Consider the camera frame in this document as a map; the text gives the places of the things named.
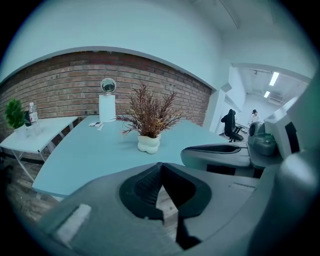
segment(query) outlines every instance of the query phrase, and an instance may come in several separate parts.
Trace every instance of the black office chair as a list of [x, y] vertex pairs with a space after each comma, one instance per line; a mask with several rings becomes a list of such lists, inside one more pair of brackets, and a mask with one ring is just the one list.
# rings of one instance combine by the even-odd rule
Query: black office chair
[[236, 112], [230, 109], [229, 113], [221, 119], [224, 123], [224, 134], [230, 138], [229, 142], [244, 140], [244, 137], [238, 134], [241, 128], [236, 126], [235, 114]]

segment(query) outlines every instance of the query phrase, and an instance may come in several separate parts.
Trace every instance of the person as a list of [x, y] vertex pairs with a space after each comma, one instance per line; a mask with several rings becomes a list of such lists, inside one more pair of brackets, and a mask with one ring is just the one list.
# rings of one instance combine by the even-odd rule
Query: person
[[230, 139], [235, 139], [242, 141], [244, 137], [240, 134], [234, 132], [236, 128], [236, 120], [235, 120], [236, 111], [230, 109], [228, 114], [226, 114], [222, 119], [221, 122], [224, 124], [224, 134], [228, 136]]
[[251, 126], [252, 123], [255, 123], [255, 122], [260, 122], [260, 116], [258, 115], [258, 111], [256, 109], [252, 111], [252, 116], [248, 123], [249, 127]]

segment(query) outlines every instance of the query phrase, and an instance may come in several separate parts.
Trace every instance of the white shirt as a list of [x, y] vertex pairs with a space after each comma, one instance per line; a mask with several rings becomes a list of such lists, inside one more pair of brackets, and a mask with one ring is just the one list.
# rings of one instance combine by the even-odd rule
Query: white shirt
[[252, 123], [255, 123], [255, 122], [260, 122], [260, 116], [257, 114], [253, 114], [250, 118], [250, 121], [249, 121], [249, 125], [251, 125]]

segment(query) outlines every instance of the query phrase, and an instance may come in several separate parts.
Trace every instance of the round mirror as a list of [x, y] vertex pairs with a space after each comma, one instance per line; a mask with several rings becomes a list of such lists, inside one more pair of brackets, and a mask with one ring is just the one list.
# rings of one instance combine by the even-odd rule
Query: round mirror
[[116, 82], [112, 78], [105, 78], [101, 81], [100, 87], [105, 93], [110, 94], [116, 90]]

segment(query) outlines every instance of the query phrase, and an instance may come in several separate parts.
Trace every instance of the white flower pot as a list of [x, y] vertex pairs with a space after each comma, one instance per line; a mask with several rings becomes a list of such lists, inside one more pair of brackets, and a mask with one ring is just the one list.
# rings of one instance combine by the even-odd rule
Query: white flower pot
[[27, 137], [27, 127], [25, 124], [17, 129], [14, 129], [14, 132], [20, 139], [25, 139]]
[[160, 140], [159, 137], [150, 138], [148, 136], [138, 136], [138, 149], [142, 152], [154, 154], [158, 151]]

